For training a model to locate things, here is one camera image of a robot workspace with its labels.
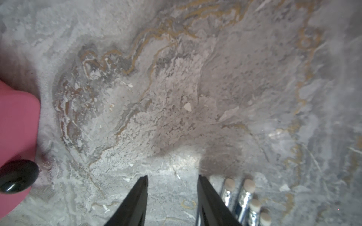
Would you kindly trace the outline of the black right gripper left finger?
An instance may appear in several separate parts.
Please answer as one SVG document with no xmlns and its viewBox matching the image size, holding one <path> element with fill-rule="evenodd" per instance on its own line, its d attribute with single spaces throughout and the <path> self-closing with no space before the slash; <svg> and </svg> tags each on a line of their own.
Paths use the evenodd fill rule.
<svg viewBox="0 0 362 226">
<path fill-rule="evenodd" d="M 140 177 L 105 226 L 144 226 L 148 201 L 148 176 Z"/>
</svg>

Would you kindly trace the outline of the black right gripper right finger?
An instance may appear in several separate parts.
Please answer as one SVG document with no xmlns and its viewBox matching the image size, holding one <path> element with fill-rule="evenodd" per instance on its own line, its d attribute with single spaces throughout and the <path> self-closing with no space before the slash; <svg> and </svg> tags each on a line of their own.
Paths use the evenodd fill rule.
<svg viewBox="0 0 362 226">
<path fill-rule="evenodd" d="M 199 175 L 198 210 L 201 226 L 242 226 L 222 202 L 209 180 Z"/>
</svg>

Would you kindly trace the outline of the pink bottom drawer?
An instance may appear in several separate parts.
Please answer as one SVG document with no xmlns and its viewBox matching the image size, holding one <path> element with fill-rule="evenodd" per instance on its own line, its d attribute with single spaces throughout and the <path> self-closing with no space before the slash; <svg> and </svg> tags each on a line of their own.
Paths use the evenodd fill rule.
<svg viewBox="0 0 362 226">
<path fill-rule="evenodd" d="M 40 107 L 34 95 L 1 82 L 1 218 L 25 199 L 38 178 Z"/>
</svg>

